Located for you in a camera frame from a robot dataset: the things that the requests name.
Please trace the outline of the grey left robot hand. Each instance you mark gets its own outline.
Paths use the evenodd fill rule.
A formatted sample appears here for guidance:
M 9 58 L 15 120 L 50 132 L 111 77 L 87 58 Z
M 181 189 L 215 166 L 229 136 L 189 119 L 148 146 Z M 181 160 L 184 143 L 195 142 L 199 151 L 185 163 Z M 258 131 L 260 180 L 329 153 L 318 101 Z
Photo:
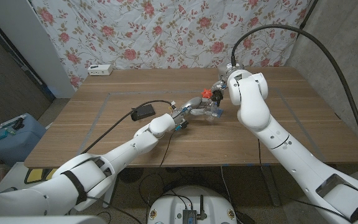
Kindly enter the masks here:
M 175 124 L 182 124 L 186 121 L 188 115 L 201 116 L 207 118 L 219 118 L 221 112 L 217 103 L 209 98 L 195 97 L 184 103 L 182 106 L 175 108 L 171 114 Z

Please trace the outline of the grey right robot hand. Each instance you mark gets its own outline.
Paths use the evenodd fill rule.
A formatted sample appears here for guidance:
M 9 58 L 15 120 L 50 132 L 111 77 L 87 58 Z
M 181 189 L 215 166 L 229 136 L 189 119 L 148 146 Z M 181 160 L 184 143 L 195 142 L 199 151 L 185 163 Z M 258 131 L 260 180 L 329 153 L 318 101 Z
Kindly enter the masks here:
M 231 63 L 229 64 L 222 64 L 217 67 L 218 69 L 218 81 L 214 83 L 211 87 L 211 91 L 223 91 L 227 87 L 227 82 L 229 80 L 229 77 L 232 73 L 243 70 L 244 67 L 242 65 L 239 65 L 238 63 L 233 66 Z

